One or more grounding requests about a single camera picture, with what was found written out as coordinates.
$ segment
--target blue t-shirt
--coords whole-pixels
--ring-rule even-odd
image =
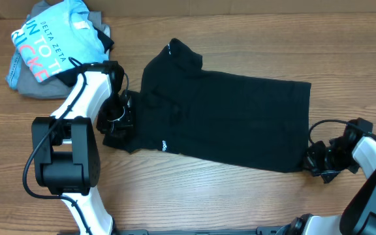
[[[81,63],[108,60],[81,0],[64,0],[11,34],[12,42],[37,81],[72,69],[69,57]]]

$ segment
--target white logo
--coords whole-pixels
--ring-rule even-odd
[[[166,146],[166,141],[162,140],[162,151],[166,151],[168,146]]]

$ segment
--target folded clothes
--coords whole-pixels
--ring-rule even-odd
[[[202,70],[172,39],[144,69],[133,97],[135,137],[107,146],[157,149],[278,172],[302,169],[311,84]]]
[[[32,17],[38,16],[41,12],[50,8],[46,1],[41,1],[34,5],[31,9],[30,15],[27,17],[29,20]],[[104,46],[104,51],[107,56],[109,55],[109,49],[111,49],[114,41],[110,39],[110,28],[108,25],[101,23],[101,12],[90,12],[88,20],[93,23],[95,30],[97,30],[98,38]],[[12,56],[12,63],[10,66],[10,72],[6,77],[9,86],[12,89],[17,89],[18,93],[28,97],[36,99],[58,99],[65,98],[72,90],[72,86],[76,82],[76,73],[66,70],[54,76],[44,82],[37,82],[33,73],[29,67],[24,63],[18,50],[15,51]]]
[[[12,41],[37,81],[72,69],[68,57],[81,63],[108,59],[81,0],[65,0],[27,21]]]

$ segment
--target black cloth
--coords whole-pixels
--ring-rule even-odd
[[[107,35],[105,35],[105,33],[101,30],[97,28],[94,29],[97,31],[98,39],[104,46],[104,53],[106,53],[109,49],[111,49],[112,45],[114,45],[114,41],[110,39]],[[56,74],[56,77],[59,80],[61,80],[66,86],[75,86],[76,81],[78,79],[78,68],[68,69],[63,72],[60,72]]]
[[[129,153],[157,149],[278,172],[302,169],[310,83],[202,70],[202,56],[178,39],[144,69],[134,100]]]

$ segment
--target wooden table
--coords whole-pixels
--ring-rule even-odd
[[[376,14],[106,18],[116,42],[111,59],[138,91],[143,68],[172,37],[204,56],[204,69],[311,82],[310,123],[365,118],[376,133]],[[31,198],[22,171],[31,152],[31,122],[62,100],[22,97],[8,88],[14,47],[10,34],[22,20],[0,20],[0,234],[55,234],[75,230],[60,201]],[[339,136],[326,124],[314,139]],[[202,161],[159,151],[129,155],[103,146],[98,184],[106,209],[121,229],[256,228],[282,225],[304,213],[341,214],[365,182],[344,171],[332,183],[306,173],[280,174]],[[34,179],[32,190],[47,193]]]

